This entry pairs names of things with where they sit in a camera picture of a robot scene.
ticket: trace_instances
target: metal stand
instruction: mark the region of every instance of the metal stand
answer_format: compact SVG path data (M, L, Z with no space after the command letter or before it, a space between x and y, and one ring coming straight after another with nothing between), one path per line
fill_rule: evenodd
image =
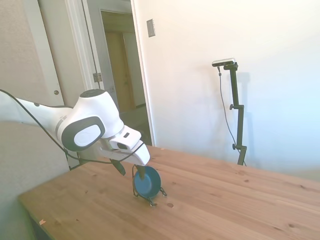
M223 69L230 71L231 89L232 89L232 98L233 98L233 104L230 105L230 110L232 110L232 109L238 110L238 126L237 126L236 145L232 144L232 148L233 148L233 150L238 149L240 151L237 164L243 165L244 161L245 161L246 151L247 151L247 147L242 145L242 137L243 137L243 131L244 131L245 106L239 105L237 74L236 74L236 71L238 70L238 63L235 62L234 64L225 65L223 67Z
M145 200L147 200L148 202L149 202L149 204L150 204L150 206L151 207L155 207L157 204L156 203L154 203L154 201L152 201L152 199L150 198L150 197L144 197L144 196L142 196L142 195L140 195L139 193L138 193L138 191L136 190L136 188L135 188L135 183L134 183L134 168L137 168L137 169L139 169L138 167L137 167L137 165L133 165L132 166L132 188L133 188L133 195L137 198L137 197L141 197L141 198L143 198L143 199L145 199ZM167 193L165 192L165 190L162 188L162 187L160 187L160 190L159 190L161 193L162 193L162 195L164 196L164 197L166 197L167 196Z

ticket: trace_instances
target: wood grain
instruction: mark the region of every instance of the wood grain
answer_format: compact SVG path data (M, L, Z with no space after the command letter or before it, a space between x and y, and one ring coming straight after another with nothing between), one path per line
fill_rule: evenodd
M56 240L319 240L320 183L148 147L168 194L135 198L126 176L87 163L20 196Z

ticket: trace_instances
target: black tripod stand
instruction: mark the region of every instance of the black tripod stand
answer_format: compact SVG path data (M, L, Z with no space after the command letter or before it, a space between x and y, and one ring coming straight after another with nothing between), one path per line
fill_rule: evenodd
M232 144L233 150L239 150L239 158L238 158L238 165L243 165L245 161L247 147L242 145L242 137L244 131L244 111L245 106L239 105L239 98L238 98L238 86L237 86L237 74L236 71L238 70L238 63L233 62L232 64L224 65L224 70L230 71L231 77L231 89L232 89L232 99L233 104L230 105L230 110L237 109L238 110L238 126L237 126L237 135L236 135L236 145Z

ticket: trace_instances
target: black cable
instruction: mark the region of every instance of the black cable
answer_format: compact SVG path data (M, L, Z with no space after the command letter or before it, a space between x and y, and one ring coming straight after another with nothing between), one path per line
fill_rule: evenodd
M229 123L228 123L228 119L227 119L227 113L226 113L226 107L225 107L225 101L224 101L224 97L222 95L222 87L221 87L221 72L220 72L220 67L217 67L218 71L219 71L219 78L220 78L220 95L221 95L221 101L222 101L222 105L223 105L223 111L224 111L224 118L225 118L225 122L226 122L226 126L228 127L229 133L233 139L234 145L236 146L236 140L234 138L234 135L232 134L230 127L229 127Z
M33 116L33 114L31 112L29 112L28 109L26 109L26 107L19 102L18 99L16 99L16 97L14 97L12 94L10 94L9 92L0 89L0 92L3 92L4 94L7 94L9 97L11 97L13 100L15 100L21 108L23 108L23 110L25 110L25 112L27 114L29 114L29 116L39 125L40 128L42 128L42 130L47 134L47 136L70 158L72 159L76 159L78 161L87 161L87 162L94 162L94 163L101 163L101 164L112 164L112 162L110 161L99 161L99 160L91 160L91 159L85 159L85 158L81 158L81 157L75 157L69 154L68 150L66 150L64 147L62 147L52 136L51 134L45 129L45 127L35 118L35 116ZM126 160L127 158L131 157L133 154L135 154L135 152L142 147L144 143L142 143L140 146L137 147L136 150L134 150L132 153L130 153L128 156L122 158L121 160L118 160L119 162L122 162L124 160Z

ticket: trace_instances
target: door hinge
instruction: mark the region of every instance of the door hinge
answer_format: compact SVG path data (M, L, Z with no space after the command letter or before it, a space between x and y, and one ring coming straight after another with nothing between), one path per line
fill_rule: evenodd
M93 79L94 79L94 82L95 82L95 83L102 82L101 72L99 72L99 73L94 73L94 74L93 74Z

